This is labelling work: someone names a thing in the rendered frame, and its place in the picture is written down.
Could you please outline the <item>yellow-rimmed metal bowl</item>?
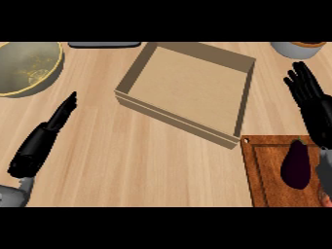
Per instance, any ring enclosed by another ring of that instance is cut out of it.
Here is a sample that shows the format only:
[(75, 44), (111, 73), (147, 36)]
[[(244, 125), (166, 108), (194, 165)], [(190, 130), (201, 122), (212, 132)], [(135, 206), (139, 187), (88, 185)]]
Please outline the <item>yellow-rimmed metal bowl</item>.
[(0, 97), (21, 98), (45, 91), (64, 69), (61, 42), (8, 42), (0, 45)]

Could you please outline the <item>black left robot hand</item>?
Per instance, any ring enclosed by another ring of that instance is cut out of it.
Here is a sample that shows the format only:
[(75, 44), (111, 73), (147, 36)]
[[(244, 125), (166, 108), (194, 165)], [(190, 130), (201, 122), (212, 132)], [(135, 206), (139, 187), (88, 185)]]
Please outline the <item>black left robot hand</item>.
[(36, 176), (49, 156), (58, 133), (76, 108), (77, 93), (73, 92), (60, 105), (49, 121), (39, 124), (18, 149), (8, 169), (8, 173), (15, 178)]

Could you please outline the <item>grey pot with brown contents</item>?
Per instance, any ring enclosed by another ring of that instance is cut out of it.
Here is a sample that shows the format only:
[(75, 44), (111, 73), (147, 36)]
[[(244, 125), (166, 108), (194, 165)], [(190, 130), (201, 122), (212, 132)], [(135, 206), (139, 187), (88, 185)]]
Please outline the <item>grey pot with brown contents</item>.
[(325, 46), (325, 42), (272, 42), (271, 46), (283, 56), (291, 59), (309, 59)]

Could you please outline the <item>open cardboard box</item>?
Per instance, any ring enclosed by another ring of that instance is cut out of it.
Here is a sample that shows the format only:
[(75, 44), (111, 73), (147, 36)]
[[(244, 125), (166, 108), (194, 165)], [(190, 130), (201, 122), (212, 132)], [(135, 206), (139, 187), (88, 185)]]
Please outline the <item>open cardboard box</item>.
[(116, 87), (122, 105), (228, 149), (241, 142), (256, 59), (200, 42), (150, 42)]

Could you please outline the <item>dark grey flat tray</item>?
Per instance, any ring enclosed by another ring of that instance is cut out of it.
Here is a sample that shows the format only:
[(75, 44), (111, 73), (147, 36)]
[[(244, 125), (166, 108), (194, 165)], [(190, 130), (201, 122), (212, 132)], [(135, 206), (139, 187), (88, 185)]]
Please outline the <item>dark grey flat tray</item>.
[(141, 42), (69, 42), (69, 45), (76, 49), (123, 49), (138, 47)]

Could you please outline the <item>dark purple eggplant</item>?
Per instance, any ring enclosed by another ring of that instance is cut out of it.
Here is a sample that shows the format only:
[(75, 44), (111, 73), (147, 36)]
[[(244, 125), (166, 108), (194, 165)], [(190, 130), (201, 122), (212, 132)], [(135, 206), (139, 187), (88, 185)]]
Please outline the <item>dark purple eggplant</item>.
[(309, 184), (311, 163), (308, 145), (300, 138), (293, 141), (283, 161), (281, 178), (286, 184), (297, 190), (303, 190)]

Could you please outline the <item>brown wooden cutting board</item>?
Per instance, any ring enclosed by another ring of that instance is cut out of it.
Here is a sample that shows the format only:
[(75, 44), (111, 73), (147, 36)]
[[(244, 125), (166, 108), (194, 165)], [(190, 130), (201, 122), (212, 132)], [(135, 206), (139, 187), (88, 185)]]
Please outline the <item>brown wooden cutting board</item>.
[[(311, 180), (306, 188), (291, 188), (281, 178), (281, 165), (293, 141), (300, 138), (308, 145)], [(320, 207), (321, 148), (308, 135), (246, 135), (241, 140), (250, 195), (255, 207)]]

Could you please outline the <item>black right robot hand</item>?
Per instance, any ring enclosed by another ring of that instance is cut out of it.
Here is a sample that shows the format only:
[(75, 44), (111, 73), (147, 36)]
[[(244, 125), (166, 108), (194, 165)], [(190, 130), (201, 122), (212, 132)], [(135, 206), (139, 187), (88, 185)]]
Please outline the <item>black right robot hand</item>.
[(303, 61), (293, 63), (284, 82), (297, 102), (306, 131), (320, 148), (332, 150), (332, 96), (321, 88)]

